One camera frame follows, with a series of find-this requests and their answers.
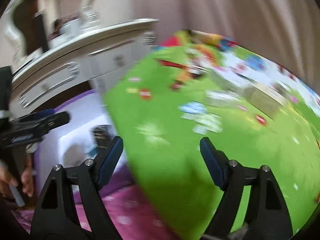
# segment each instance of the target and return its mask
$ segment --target green play mat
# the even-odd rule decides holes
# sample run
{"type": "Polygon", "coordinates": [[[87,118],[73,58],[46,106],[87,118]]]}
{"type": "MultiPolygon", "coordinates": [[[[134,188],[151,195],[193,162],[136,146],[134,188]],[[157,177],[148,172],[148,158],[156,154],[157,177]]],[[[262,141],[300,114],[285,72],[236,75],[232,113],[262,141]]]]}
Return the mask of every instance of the green play mat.
{"type": "MultiPolygon", "coordinates": [[[[180,63],[184,50],[172,50],[165,59],[180,63]]],[[[181,69],[160,64],[155,57],[161,58],[162,53],[155,51],[136,64],[104,96],[104,102],[124,140],[136,182],[179,236],[196,240],[211,221],[223,192],[213,184],[201,157],[199,142],[204,136],[193,132],[195,121],[181,118],[179,106],[191,101],[205,103],[205,91],[220,87],[204,75],[173,91],[171,86],[181,69]],[[147,92],[147,100],[139,94],[141,89],[147,92]]],[[[208,131],[205,135],[218,150],[243,166],[271,167],[294,233],[313,213],[320,190],[320,121],[298,93],[296,97],[299,102],[280,109],[274,120],[244,99],[240,105],[246,111],[205,106],[222,119],[222,133],[208,131]],[[264,117],[267,125],[257,122],[256,115],[264,117]]],[[[233,229],[243,223],[249,193],[250,188],[245,187],[233,229]]]]}

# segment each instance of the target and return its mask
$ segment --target person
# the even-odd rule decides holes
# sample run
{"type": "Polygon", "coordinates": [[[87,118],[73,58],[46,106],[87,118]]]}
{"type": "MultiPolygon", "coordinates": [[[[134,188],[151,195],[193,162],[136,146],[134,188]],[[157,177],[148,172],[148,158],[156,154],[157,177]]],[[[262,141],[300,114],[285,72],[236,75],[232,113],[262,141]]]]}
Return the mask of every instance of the person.
{"type": "Polygon", "coordinates": [[[54,22],[53,22],[53,28],[54,28],[54,31],[53,33],[50,34],[50,36],[48,37],[48,41],[51,41],[57,37],[59,37],[61,34],[60,34],[60,29],[62,27],[62,22],[60,19],[56,19],[54,22]]]}
{"type": "MultiPolygon", "coordinates": [[[[30,154],[27,154],[25,167],[26,169],[21,175],[21,182],[23,184],[22,191],[29,197],[32,197],[34,185],[32,177],[32,160],[30,154]]],[[[18,186],[18,181],[5,167],[0,166],[0,196],[2,195],[2,197],[5,199],[12,199],[13,197],[8,187],[9,184],[16,187],[18,186]]]]}

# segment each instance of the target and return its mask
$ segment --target colorful printed pattern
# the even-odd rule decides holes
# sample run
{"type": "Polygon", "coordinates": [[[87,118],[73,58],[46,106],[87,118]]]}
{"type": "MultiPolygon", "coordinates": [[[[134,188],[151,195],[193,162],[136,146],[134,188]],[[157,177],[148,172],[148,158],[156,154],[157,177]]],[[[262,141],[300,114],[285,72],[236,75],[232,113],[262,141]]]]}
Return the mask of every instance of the colorful printed pattern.
{"type": "Polygon", "coordinates": [[[187,103],[183,106],[180,106],[179,109],[182,112],[189,114],[204,114],[207,112],[207,109],[204,107],[204,105],[198,102],[187,103]]]}
{"type": "MultiPolygon", "coordinates": [[[[123,240],[178,239],[159,218],[139,187],[123,188],[102,199],[123,240]]],[[[82,228],[91,231],[82,205],[76,205],[82,228]]]]}
{"type": "Polygon", "coordinates": [[[215,133],[222,132],[221,118],[216,114],[200,114],[195,119],[195,122],[202,124],[208,131],[215,133]]]}
{"type": "MultiPolygon", "coordinates": [[[[282,82],[296,99],[281,108],[274,120],[243,98],[234,107],[205,106],[208,114],[221,117],[223,128],[221,133],[206,132],[203,124],[194,122],[194,114],[183,114],[179,106],[190,101],[205,105],[206,91],[221,88],[204,73],[196,79],[185,79],[172,90],[183,69],[162,65],[159,60],[185,65],[187,50],[193,46],[187,42],[187,32],[179,32],[172,40],[176,46],[147,56],[104,98],[124,139],[137,183],[179,236],[199,239],[222,196],[199,152],[199,141],[205,133],[229,159],[249,167],[271,167],[295,232],[313,213],[314,199],[320,191],[320,97],[286,69],[246,49],[234,45],[221,52],[205,44],[202,46],[214,54],[217,71],[239,69],[241,78],[268,86],[282,82]],[[130,77],[140,78],[135,86],[138,90],[148,89],[150,100],[126,92],[127,87],[132,87],[130,77]]],[[[250,189],[245,188],[233,229],[243,223],[249,194],[250,189]]]]}

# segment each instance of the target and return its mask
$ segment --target white cabinet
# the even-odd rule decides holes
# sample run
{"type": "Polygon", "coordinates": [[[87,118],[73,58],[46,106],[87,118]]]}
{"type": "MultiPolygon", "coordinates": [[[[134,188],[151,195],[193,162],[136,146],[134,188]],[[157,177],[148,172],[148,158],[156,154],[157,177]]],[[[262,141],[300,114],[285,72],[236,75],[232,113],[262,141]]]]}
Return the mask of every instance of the white cabinet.
{"type": "Polygon", "coordinates": [[[11,112],[20,117],[59,93],[87,80],[90,69],[85,66],[81,49],[54,60],[28,77],[12,93],[11,112]]]}
{"type": "Polygon", "coordinates": [[[134,62],[139,62],[151,52],[150,44],[145,43],[146,39],[148,39],[147,35],[143,34],[135,40],[132,46],[132,60],[134,62]]]}
{"type": "Polygon", "coordinates": [[[127,65],[108,74],[96,77],[91,80],[91,85],[96,88],[101,95],[103,95],[113,88],[121,78],[126,75],[131,67],[131,65],[127,65]]]}
{"type": "Polygon", "coordinates": [[[105,75],[132,64],[131,49],[133,40],[122,41],[111,45],[106,43],[108,43],[108,41],[101,41],[98,44],[94,44],[97,50],[88,53],[88,60],[95,76],[105,75]]]}

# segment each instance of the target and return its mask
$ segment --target finger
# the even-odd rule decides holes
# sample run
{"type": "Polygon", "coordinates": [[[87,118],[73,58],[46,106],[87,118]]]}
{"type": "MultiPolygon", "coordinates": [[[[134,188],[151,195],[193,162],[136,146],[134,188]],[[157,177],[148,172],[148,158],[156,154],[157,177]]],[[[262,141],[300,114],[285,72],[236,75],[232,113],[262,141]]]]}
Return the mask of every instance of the finger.
{"type": "Polygon", "coordinates": [[[33,195],[33,183],[29,182],[22,188],[22,192],[24,194],[27,194],[29,197],[32,197],[33,195]]]}
{"type": "Polygon", "coordinates": [[[27,159],[26,159],[26,163],[25,163],[26,168],[32,168],[32,158],[31,158],[31,154],[27,154],[27,159]]]}
{"type": "Polygon", "coordinates": [[[11,184],[15,187],[18,186],[18,181],[11,175],[11,173],[4,167],[0,166],[0,181],[11,184]]]}
{"type": "Polygon", "coordinates": [[[12,193],[8,185],[2,181],[0,181],[0,193],[6,196],[12,197],[12,193]]]}
{"type": "Polygon", "coordinates": [[[26,169],[21,175],[21,182],[27,184],[32,179],[32,170],[26,169]]]}

